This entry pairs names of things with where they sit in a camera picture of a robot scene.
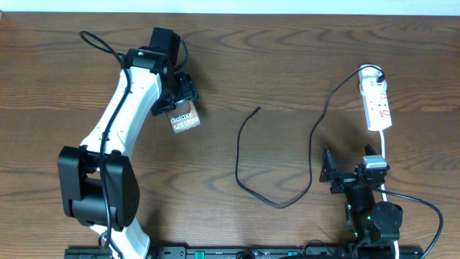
wood grain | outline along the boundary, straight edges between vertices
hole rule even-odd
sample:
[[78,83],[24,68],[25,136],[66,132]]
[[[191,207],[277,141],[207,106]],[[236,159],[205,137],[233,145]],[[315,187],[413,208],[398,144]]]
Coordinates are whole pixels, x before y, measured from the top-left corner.
[[[328,94],[362,63],[376,63],[387,74],[393,118],[387,188],[438,206],[446,225],[430,258],[460,257],[459,18],[10,13],[0,21],[0,258],[61,258],[69,245],[96,244],[63,213],[56,162],[63,145],[77,146],[97,123],[119,67],[78,31],[127,51],[146,45],[154,26],[188,43],[202,121],[174,135],[165,116],[148,116],[140,133],[132,161],[138,217],[155,242],[352,238],[344,196],[330,195],[318,171],[325,145],[343,170],[360,161],[364,145],[379,146],[366,130],[357,78],[333,97],[313,136],[312,188],[289,209],[271,209],[237,186],[236,134],[261,105],[241,136],[241,179],[289,201],[308,182],[308,134]],[[391,200],[404,209],[401,243],[426,247],[436,214]]]

